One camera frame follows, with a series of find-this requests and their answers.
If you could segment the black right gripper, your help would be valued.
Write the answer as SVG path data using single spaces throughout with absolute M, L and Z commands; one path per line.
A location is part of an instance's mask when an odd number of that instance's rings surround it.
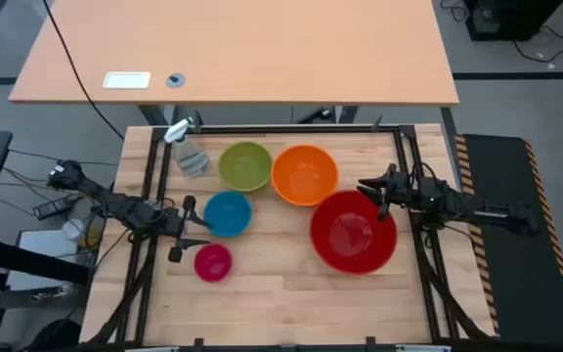
M 426 163 L 421 163 L 420 170 L 426 166 L 429 176 L 420 176 L 414 166 L 412 172 L 397 170 L 390 163 L 386 174 L 376 178 L 360 179 L 357 189 L 377 208 L 377 220 L 385 221 L 389 214 L 390 203 L 421 211 L 429 211 L 441 195 L 441 181 Z

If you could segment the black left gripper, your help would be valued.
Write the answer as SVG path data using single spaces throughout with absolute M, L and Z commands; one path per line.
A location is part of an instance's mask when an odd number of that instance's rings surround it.
M 197 245 L 209 244 L 205 240 L 181 239 L 185 232 L 186 222 L 191 221 L 207 229 L 214 226 L 198 217 L 195 212 L 196 199 L 194 196 L 185 196 L 182 204 L 183 208 L 167 207 L 162 210 L 163 225 L 161 234 L 175 239 L 175 244 L 170 248 L 168 260 L 173 263 L 180 263 L 183 251 Z

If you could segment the small magenta plastic bowl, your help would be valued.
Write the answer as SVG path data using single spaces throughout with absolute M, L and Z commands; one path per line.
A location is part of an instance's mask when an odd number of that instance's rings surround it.
M 195 273 L 208 283 L 223 281 L 231 272 L 232 266 L 231 252 L 219 243 L 203 246 L 195 256 Z

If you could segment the blue plastic bowl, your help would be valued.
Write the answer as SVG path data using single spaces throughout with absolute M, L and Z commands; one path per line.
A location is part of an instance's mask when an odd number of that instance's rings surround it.
M 204 207 L 203 219 L 211 224 L 211 234 L 230 238 L 242 234 L 249 226 L 252 206 L 239 192 L 221 192 L 209 199 Z

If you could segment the orange plastic bowl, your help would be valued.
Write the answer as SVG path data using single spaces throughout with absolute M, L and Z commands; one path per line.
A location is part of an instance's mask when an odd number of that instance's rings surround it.
M 271 181 L 277 194 L 298 206 L 313 206 L 334 193 L 339 171 L 334 158 L 314 145 L 296 145 L 274 160 Z

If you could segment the green plastic bowl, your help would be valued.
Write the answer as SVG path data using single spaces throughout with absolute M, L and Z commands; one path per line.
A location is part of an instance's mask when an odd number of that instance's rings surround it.
M 229 188 L 252 192 L 268 183 L 273 159 L 262 145 L 245 141 L 226 148 L 218 165 L 219 176 Z

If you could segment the large red plastic bowl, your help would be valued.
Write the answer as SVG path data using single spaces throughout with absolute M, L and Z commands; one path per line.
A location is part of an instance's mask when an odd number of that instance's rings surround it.
M 358 191 L 325 198 L 310 221 L 314 250 L 329 267 L 345 274 L 367 275 L 393 256 L 398 230 L 394 218 L 378 219 L 378 208 Z

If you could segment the clear spray bottle white trigger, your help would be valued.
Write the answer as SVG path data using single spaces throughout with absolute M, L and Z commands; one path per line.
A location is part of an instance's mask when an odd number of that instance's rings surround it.
M 178 167 L 190 178 L 202 176 L 210 163 L 205 150 L 187 135 L 188 130 L 194 126 L 193 119 L 187 117 L 170 126 L 163 136 L 164 142 L 171 147 L 171 155 Z

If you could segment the white cup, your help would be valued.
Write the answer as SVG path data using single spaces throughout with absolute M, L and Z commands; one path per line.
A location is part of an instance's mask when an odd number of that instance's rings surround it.
M 69 219 L 62 226 L 62 233 L 70 242 L 79 242 L 83 230 L 84 223 L 79 219 Z

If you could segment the white cart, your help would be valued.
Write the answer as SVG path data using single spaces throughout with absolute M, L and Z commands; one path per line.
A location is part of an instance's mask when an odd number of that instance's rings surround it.
M 66 235 L 64 230 L 23 231 L 19 247 L 86 267 L 94 262 L 94 255 L 86 249 L 79 249 L 77 240 Z M 12 291 L 57 288 L 63 285 L 66 282 L 17 271 L 11 271 L 7 280 L 7 286 Z

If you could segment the black mat with hazard stripes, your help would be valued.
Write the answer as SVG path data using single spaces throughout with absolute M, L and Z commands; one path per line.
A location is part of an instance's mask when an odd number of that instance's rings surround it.
M 463 190 L 491 204 L 530 205 L 533 237 L 477 226 L 474 251 L 491 323 L 503 341 L 563 345 L 563 255 L 531 145 L 512 137 L 455 135 Z

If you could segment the white rectangular desk plate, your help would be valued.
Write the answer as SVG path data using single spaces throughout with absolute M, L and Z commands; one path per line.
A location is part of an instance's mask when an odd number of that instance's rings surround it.
M 151 74 L 144 71 L 112 71 L 105 76 L 105 89 L 147 89 L 150 85 Z

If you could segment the black office chair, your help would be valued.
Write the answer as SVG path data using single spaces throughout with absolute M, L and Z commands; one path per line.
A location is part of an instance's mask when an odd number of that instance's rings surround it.
M 73 320 L 56 320 L 43 328 L 27 346 L 30 352 L 60 349 L 78 343 L 81 326 Z

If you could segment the light wooden desk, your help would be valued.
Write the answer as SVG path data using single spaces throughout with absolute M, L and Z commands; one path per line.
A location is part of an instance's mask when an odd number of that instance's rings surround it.
M 105 89 L 112 71 L 147 89 Z M 173 73 L 186 77 L 166 85 Z M 55 0 L 15 103 L 453 106 L 431 0 Z

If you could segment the black equipment box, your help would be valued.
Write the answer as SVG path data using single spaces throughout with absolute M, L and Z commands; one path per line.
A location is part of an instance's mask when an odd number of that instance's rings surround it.
M 473 41 L 527 41 L 563 0 L 463 0 Z

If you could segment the black aluminium table frame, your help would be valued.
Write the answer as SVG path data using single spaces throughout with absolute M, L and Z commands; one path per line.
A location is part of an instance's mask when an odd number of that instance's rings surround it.
M 196 197 L 196 212 L 213 193 L 225 189 L 216 171 L 221 152 L 240 141 L 257 142 L 276 157 L 295 145 L 315 145 L 338 163 L 338 189 L 351 189 L 358 179 L 376 177 L 390 162 L 398 163 L 395 137 L 388 132 L 319 132 L 317 126 L 246 126 L 246 132 L 196 134 L 214 166 L 207 176 L 181 176 L 170 158 L 165 197 L 182 203 Z M 160 128 L 128 127 L 115 177 L 114 190 L 140 195 L 144 183 L 152 132 Z M 313 207 L 296 206 L 280 198 L 271 183 L 248 193 L 254 215 L 245 234 L 219 239 L 198 225 L 188 226 L 189 238 L 219 240 L 234 258 L 230 276 L 212 284 L 195 275 L 198 249 L 185 251 L 181 263 L 169 263 L 171 239 L 159 239 L 151 298 L 143 342 L 152 345 L 206 346 L 351 345 L 366 342 L 422 343 L 431 339 L 429 320 L 417 267 L 416 249 L 407 212 L 395 206 L 398 241 L 390 261 L 365 276 L 342 274 L 328 267 L 309 238 Z M 479 274 L 477 252 L 471 240 L 452 229 L 438 235 L 452 294 L 475 325 L 497 337 L 489 310 L 487 284 Z M 96 274 L 80 340 L 94 336 L 122 295 L 131 252 L 125 238 Z

